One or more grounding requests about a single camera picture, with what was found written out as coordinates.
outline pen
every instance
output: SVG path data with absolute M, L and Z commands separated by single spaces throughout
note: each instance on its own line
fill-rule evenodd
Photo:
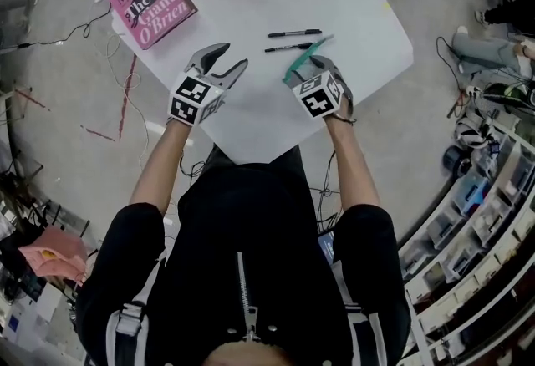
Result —
M 298 36 L 298 35 L 319 35 L 321 34 L 321 30 L 318 28 L 308 28 L 307 30 L 297 30 L 296 32 L 278 32 L 278 33 L 270 33 L 267 37 L 268 38 L 278 38 L 280 36 Z
M 284 47 L 276 47 L 276 48 L 268 48 L 268 49 L 264 49 L 264 52 L 266 53 L 272 53 L 273 51 L 279 51 L 281 49 L 294 49 L 294 48 L 299 48 L 299 49 L 309 49 L 310 46 L 312 45 L 311 42 L 306 42 L 306 43 L 296 43 L 295 45 L 286 45 Z

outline table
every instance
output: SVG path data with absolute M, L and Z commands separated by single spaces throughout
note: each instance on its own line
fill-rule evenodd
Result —
M 231 47 L 213 71 L 223 73 L 249 59 L 226 103 L 201 124 L 235 162 L 270 162 L 324 126 L 312 121 L 282 83 L 300 50 L 265 48 L 318 37 L 269 39 L 268 33 L 319 28 L 335 35 L 317 52 L 339 67 L 354 94 L 364 100 L 413 63 L 412 46 L 386 0 L 192 0 L 199 13 L 143 51 L 118 14 L 113 29 L 170 88 L 192 54 L 213 43 Z

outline concrete floor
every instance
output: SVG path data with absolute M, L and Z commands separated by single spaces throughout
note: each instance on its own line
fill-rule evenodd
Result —
M 484 2 L 388 1 L 413 43 L 415 64 L 357 106 L 355 130 L 400 239 L 446 183 L 441 156 L 451 144 L 454 121 L 446 114 L 457 90 L 448 68 L 436 57 L 436 37 L 443 35 L 450 41 L 460 24 L 482 34 L 473 10 L 483 8 Z M 28 40 L 62 38 L 86 21 L 92 2 L 39 0 Z M 107 3 L 101 3 L 91 9 L 91 16 L 106 9 Z M 2 60 L 3 79 L 31 85 L 33 97 L 42 104 L 30 103 L 26 117 L 14 124 L 27 152 L 44 164 L 38 186 L 81 218 L 90 219 L 90 230 L 97 239 L 104 237 L 110 220 L 127 203 L 140 174 L 138 157 L 145 145 L 140 116 L 127 106 L 123 118 L 123 92 L 99 55 L 111 33 L 108 16 L 92 27 L 89 39 L 78 32 L 64 45 L 21 50 Z M 125 45 L 111 59 L 119 80 L 129 73 L 132 60 Z M 139 61 L 135 71 L 143 80 L 131 91 L 132 101 L 147 121 L 164 125 L 165 87 Z M 157 139 L 158 135 L 150 134 L 149 149 Z M 201 130 L 194 130 L 192 139 L 193 146 L 185 151 L 186 168 L 203 160 L 211 149 L 211 141 Z M 322 187 L 332 151 L 326 130 L 303 142 L 301 149 L 310 185 Z M 175 199 L 188 183 L 185 177 L 179 178 Z M 331 189 L 337 186 L 333 171 Z M 329 197 L 324 214 L 338 204 L 336 196 Z M 176 223 L 176 210 L 170 208 L 168 217 Z M 176 226 L 168 229 L 174 233 Z

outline bracelet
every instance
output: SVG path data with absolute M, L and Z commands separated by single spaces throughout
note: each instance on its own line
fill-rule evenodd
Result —
M 342 122 L 346 122 L 348 123 L 349 125 L 353 125 L 355 122 L 357 122 L 357 119 L 356 118 L 353 118 L 353 119 L 347 119 L 347 118 L 344 118 L 343 116 L 340 116 L 338 114 L 331 114 L 329 116 L 332 116 L 333 118 L 337 119 L 338 121 L 342 121 Z

